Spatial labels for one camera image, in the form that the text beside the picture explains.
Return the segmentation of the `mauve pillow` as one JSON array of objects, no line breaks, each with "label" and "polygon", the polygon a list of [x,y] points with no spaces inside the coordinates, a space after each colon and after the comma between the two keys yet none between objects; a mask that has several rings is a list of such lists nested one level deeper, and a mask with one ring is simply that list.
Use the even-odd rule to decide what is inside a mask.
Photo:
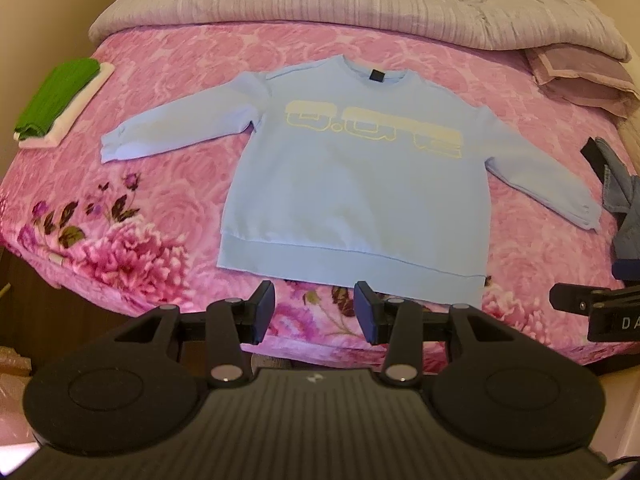
[{"label": "mauve pillow", "polygon": [[615,58],[571,44],[526,49],[524,54],[536,84],[551,99],[600,108],[623,119],[639,108],[639,89]]}]

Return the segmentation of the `green folded garment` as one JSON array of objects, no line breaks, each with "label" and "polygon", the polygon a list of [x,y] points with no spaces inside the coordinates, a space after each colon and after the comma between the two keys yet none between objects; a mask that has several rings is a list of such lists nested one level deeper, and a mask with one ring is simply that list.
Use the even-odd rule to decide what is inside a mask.
[{"label": "green folded garment", "polygon": [[51,70],[17,118],[17,139],[43,138],[73,98],[99,73],[100,63],[94,58],[76,58]]}]

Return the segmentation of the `pink floral bed blanket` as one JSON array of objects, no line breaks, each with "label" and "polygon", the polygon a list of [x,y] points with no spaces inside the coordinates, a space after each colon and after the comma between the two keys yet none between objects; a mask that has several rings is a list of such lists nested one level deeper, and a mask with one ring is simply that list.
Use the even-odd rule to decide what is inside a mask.
[{"label": "pink floral bed blanket", "polygon": [[[363,28],[305,23],[142,27],[104,41],[94,57],[115,73],[54,150],[16,155],[1,183],[1,245],[42,280],[11,278],[24,313],[1,321],[4,344],[43,364],[106,327],[106,310],[138,316],[162,300],[204,310],[248,295],[262,280],[216,269],[222,207],[247,133],[133,162],[100,163],[100,137],[147,108],[222,84],[244,70],[344,54],[386,70],[408,68],[486,105],[571,172],[600,200],[600,182],[579,150],[602,136],[631,162],[614,125],[595,110],[543,96],[520,51],[475,51]],[[575,228],[487,176],[491,192],[483,310],[580,364],[639,354],[639,344],[595,344],[587,320],[556,312],[556,282],[617,288],[606,211],[597,233]],[[274,281],[277,310],[265,356],[332,367],[378,367],[384,349],[363,339],[352,292]]]}]

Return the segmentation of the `white folded garment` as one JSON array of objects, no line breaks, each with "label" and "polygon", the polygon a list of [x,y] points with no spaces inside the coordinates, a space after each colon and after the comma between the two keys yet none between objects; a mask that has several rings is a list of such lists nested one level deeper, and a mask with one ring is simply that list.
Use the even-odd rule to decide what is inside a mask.
[{"label": "white folded garment", "polygon": [[115,71],[115,66],[111,63],[101,63],[99,73],[90,81],[85,88],[78,92],[77,96],[70,101],[62,114],[53,122],[50,131],[38,138],[30,136],[25,140],[18,138],[18,133],[14,133],[14,139],[21,150],[40,150],[40,148],[56,148],[59,146],[67,133],[73,127],[78,117],[82,114],[94,96],[101,90],[108,78]]}]

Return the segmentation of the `light blue sweatshirt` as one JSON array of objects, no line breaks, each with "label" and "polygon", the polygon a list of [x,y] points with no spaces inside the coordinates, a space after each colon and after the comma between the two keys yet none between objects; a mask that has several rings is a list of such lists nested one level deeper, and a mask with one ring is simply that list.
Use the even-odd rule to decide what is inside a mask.
[{"label": "light blue sweatshirt", "polygon": [[131,117],[101,158],[136,159],[250,130],[221,218],[218,266],[478,306],[496,176],[578,228],[601,208],[578,177],[411,70],[342,56],[242,73]]}]

